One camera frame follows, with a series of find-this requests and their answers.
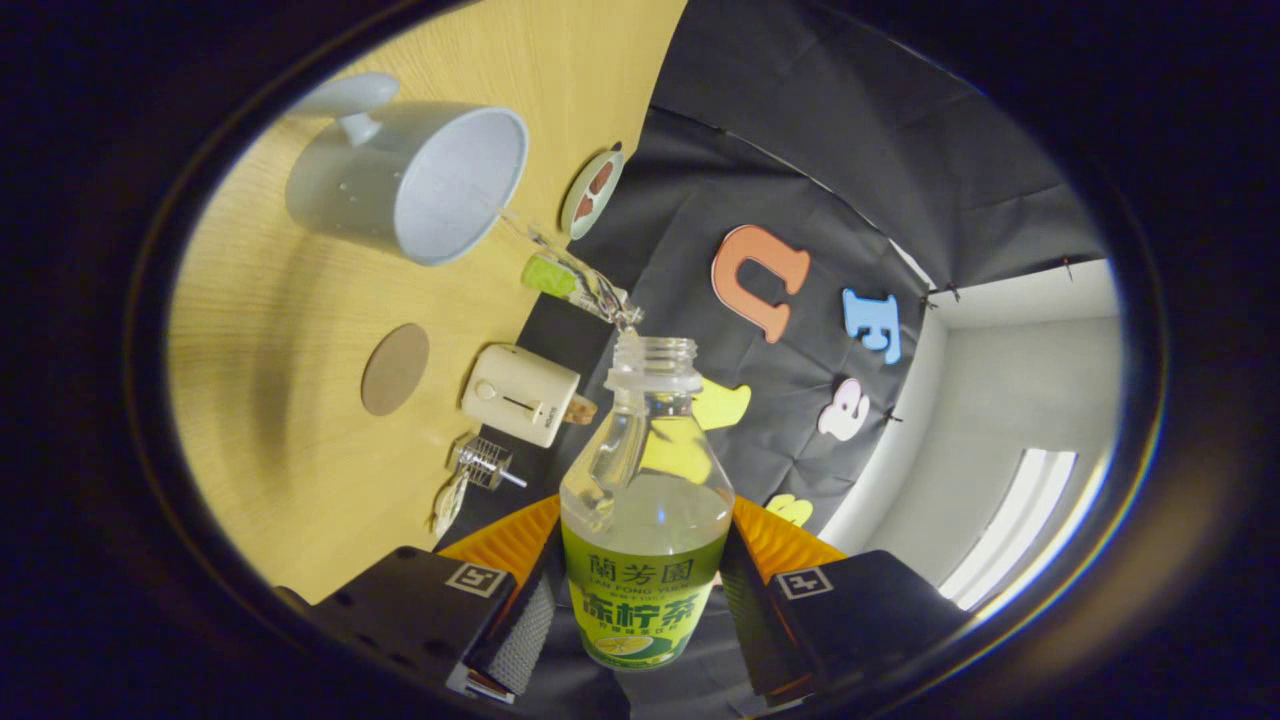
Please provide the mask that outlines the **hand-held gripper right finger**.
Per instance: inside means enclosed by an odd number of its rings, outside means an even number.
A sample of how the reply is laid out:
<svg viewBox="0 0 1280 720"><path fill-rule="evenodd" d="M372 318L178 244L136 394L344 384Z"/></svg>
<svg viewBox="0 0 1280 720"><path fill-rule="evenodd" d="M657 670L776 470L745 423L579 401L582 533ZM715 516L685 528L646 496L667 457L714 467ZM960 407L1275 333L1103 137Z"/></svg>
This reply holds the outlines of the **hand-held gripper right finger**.
<svg viewBox="0 0 1280 720"><path fill-rule="evenodd" d="M768 701L876 682L972 620L892 553L842 553L742 497L719 569L751 687Z"/></svg>

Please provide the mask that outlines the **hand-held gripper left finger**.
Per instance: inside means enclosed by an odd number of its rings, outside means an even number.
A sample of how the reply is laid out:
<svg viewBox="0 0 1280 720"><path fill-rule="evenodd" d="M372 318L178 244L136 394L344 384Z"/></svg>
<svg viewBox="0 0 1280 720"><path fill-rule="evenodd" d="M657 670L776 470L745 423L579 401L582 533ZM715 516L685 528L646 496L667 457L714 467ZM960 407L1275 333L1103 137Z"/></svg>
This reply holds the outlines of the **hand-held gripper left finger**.
<svg viewBox="0 0 1280 720"><path fill-rule="evenodd" d="M442 550L401 546L316 602L305 620L433 694L512 706L529 692L563 577L561 502L547 497Z"/></svg>

